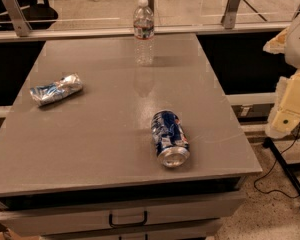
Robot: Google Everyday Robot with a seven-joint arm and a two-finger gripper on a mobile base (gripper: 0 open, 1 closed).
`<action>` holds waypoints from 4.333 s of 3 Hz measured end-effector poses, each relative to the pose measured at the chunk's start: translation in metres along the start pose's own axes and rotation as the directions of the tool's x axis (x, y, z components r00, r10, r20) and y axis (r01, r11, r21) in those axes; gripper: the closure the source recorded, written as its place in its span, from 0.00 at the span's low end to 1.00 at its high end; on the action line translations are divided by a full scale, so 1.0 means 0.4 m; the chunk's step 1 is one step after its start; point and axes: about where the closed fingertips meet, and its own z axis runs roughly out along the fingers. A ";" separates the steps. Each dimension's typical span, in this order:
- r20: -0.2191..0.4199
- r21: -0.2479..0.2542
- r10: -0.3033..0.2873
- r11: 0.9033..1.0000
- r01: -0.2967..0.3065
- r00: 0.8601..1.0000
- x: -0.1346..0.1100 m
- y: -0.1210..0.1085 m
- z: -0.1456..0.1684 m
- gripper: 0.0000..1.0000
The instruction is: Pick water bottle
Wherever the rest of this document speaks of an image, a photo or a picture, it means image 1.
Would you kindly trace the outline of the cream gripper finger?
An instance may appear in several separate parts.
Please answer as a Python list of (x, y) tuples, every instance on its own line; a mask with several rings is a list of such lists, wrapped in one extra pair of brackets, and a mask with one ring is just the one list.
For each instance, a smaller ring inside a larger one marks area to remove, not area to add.
[(275, 37), (266, 42), (266, 44), (263, 46), (263, 50), (271, 54), (284, 54), (287, 32), (288, 28), (283, 29)]
[(300, 123), (300, 70), (290, 78), (280, 77), (275, 94), (265, 133), (268, 137), (280, 139), (289, 135)]

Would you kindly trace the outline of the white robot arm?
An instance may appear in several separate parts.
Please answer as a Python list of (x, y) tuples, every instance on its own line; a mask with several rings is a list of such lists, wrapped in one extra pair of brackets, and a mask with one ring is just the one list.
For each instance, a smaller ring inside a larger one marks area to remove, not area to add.
[(289, 135), (300, 123), (300, 13), (287, 28), (269, 40), (263, 50), (272, 54), (282, 53), (285, 62), (296, 68), (289, 78), (279, 78), (275, 103), (265, 127), (268, 137), (280, 139)]

